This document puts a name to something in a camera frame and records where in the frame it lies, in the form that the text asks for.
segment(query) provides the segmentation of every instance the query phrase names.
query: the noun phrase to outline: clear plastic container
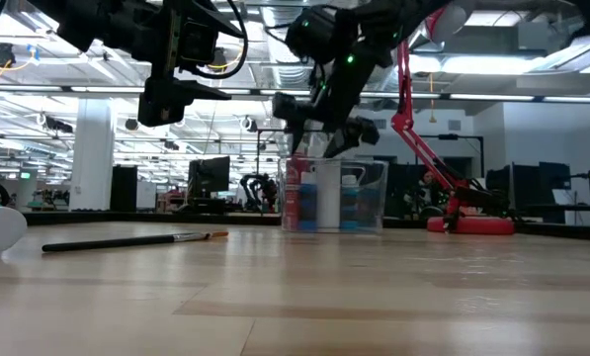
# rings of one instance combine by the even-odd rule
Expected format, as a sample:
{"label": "clear plastic container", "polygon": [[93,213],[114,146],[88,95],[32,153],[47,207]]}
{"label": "clear plastic container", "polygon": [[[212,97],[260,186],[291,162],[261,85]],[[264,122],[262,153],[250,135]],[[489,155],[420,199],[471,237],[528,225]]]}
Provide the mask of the clear plastic container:
{"label": "clear plastic container", "polygon": [[282,228],[380,233],[388,164],[292,157],[280,160]]}

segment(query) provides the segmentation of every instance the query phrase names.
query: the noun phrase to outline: wooden floor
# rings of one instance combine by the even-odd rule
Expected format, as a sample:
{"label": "wooden floor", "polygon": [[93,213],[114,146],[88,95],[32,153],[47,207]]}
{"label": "wooden floor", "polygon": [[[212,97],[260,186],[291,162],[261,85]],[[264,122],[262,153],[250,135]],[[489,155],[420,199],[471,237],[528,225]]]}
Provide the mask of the wooden floor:
{"label": "wooden floor", "polygon": [[42,255],[221,226],[32,227],[0,256],[0,356],[590,355],[590,242],[287,234]]}

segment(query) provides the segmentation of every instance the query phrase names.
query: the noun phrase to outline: bottle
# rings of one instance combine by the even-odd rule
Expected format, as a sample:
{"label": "bottle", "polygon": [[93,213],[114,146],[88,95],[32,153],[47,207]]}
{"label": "bottle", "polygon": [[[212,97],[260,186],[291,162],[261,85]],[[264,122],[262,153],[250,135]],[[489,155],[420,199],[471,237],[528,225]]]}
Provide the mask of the bottle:
{"label": "bottle", "polygon": [[358,224],[359,186],[355,175],[341,177],[341,229],[354,230]]}
{"label": "bottle", "polygon": [[316,173],[301,172],[298,186],[298,229],[316,231]]}

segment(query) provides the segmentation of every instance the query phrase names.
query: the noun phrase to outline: white pillar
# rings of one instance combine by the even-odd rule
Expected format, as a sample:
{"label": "white pillar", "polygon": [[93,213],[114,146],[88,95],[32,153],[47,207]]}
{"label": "white pillar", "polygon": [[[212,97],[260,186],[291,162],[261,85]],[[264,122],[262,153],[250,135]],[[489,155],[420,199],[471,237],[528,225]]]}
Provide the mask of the white pillar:
{"label": "white pillar", "polygon": [[16,209],[20,212],[29,212],[29,202],[34,199],[34,192],[38,188],[38,170],[21,169],[18,179],[18,191],[16,192]]}
{"label": "white pillar", "polygon": [[69,209],[107,210],[117,119],[110,99],[79,99]]}

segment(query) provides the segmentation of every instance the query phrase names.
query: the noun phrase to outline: ceiling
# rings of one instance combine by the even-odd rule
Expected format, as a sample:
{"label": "ceiling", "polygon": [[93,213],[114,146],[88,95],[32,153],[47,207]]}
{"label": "ceiling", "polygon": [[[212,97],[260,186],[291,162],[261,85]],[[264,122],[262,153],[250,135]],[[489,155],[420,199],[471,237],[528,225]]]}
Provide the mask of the ceiling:
{"label": "ceiling", "polygon": [[[222,13],[231,16],[232,21],[226,2],[216,4]],[[187,72],[177,73],[177,77],[229,89],[307,89],[310,66],[297,62],[283,44],[268,38],[262,23],[290,22],[300,13],[301,6],[310,4],[287,0],[246,1],[243,12],[250,47],[242,70],[221,81],[195,77]],[[353,7],[358,1],[332,1],[332,4]],[[126,129],[126,121],[136,117],[137,91],[129,92],[129,88],[143,85],[150,65],[98,41],[87,52],[81,53],[54,34],[57,26],[55,21],[25,1],[9,1],[7,11],[0,19],[0,43],[14,45],[16,62],[13,70],[0,69],[0,84],[127,88],[127,93],[122,90],[115,95],[105,94],[111,97],[118,118],[115,160],[116,163],[139,165],[143,179],[161,183],[183,182],[190,159],[222,154],[235,157],[231,175],[239,179],[242,174],[256,169],[257,140],[257,134],[245,130],[240,122],[250,118],[260,129],[283,127],[282,121],[271,117],[270,96],[259,96],[229,102],[196,101],[186,109],[185,120],[178,125],[155,129],[141,126],[130,131]],[[411,69],[416,73],[414,90],[424,93],[586,95],[590,93],[590,74],[581,71],[590,71],[590,44],[562,48],[579,26],[582,21],[577,11],[565,2],[481,0],[466,26],[446,43],[443,50],[432,51],[427,45],[414,49],[411,57]],[[525,40],[539,30],[545,32],[545,40]],[[221,35],[218,46],[224,48],[227,61],[232,63],[239,54],[241,43]],[[365,90],[392,96],[397,91],[396,67],[377,68]],[[61,133],[61,139],[54,139],[55,132],[43,128],[41,123],[45,117],[51,117],[76,130],[78,99],[87,95],[86,92],[29,94],[0,91],[0,134],[16,136],[15,139],[0,138],[0,174],[15,173],[21,166],[36,166],[44,167],[42,179],[55,183],[67,181],[72,163],[72,135]],[[415,105],[416,110],[423,110],[430,108],[431,102],[416,101]],[[437,103],[438,109],[465,110],[467,115],[484,107],[484,102]],[[161,138],[176,141],[179,150],[165,148]],[[267,147],[261,155],[260,170],[275,173],[277,158],[287,150],[283,144],[285,139],[281,133],[263,133],[261,139]]]}

